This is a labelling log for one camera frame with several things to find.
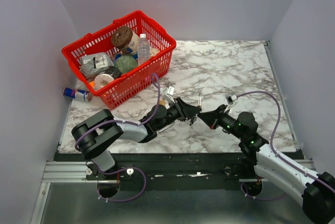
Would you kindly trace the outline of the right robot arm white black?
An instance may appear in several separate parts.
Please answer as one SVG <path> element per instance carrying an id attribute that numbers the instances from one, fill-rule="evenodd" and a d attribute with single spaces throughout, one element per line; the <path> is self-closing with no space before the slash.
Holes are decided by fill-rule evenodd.
<path id="1" fill-rule="evenodd" d="M 248 178 L 258 175 L 296 200 L 313 223 L 330 223 L 334 219 L 334 177 L 328 172 L 313 171 L 274 148 L 261 137 L 253 113 L 243 111 L 236 119 L 228 115 L 225 105 L 199 113 L 210 129 L 240 140 L 239 147 L 249 159 L 241 164 L 241 173 Z"/>

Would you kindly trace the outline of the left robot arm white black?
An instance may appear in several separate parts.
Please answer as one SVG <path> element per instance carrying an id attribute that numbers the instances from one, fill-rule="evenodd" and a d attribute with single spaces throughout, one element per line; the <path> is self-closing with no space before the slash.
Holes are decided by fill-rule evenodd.
<path id="1" fill-rule="evenodd" d="M 139 122 L 117 119 L 110 110 L 103 109 L 76 125 L 71 134 L 76 150 L 81 152 L 85 160 L 97 166 L 102 178 L 109 180 L 115 176 L 116 160 L 108 148 L 116 140 L 147 143 L 156 138 L 160 130 L 177 120 L 189 120 L 193 124 L 201 110 L 200 106 L 190 105 L 179 97 L 173 99 L 169 108 L 161 104 L 153 106 Z"/>

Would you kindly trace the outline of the key with robot keychain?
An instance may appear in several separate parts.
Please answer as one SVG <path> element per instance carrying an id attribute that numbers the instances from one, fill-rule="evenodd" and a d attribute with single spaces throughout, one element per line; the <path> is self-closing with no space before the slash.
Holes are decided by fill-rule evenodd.
<path id="1" fill-rule="evenodd" d="M 189 125 L 192 126 L 197 120 L 196 116 L 190 119 Z"/>

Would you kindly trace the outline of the long shackle brass padlock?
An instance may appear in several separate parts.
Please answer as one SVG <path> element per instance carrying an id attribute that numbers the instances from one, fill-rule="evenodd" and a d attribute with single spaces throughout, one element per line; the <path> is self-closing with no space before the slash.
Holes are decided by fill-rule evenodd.
<path id="1" fill-rule="evenodd" d="M 202 95 L 201 95 L 201 93 L 198 94 L 197 107 L 202 109 Z"/>

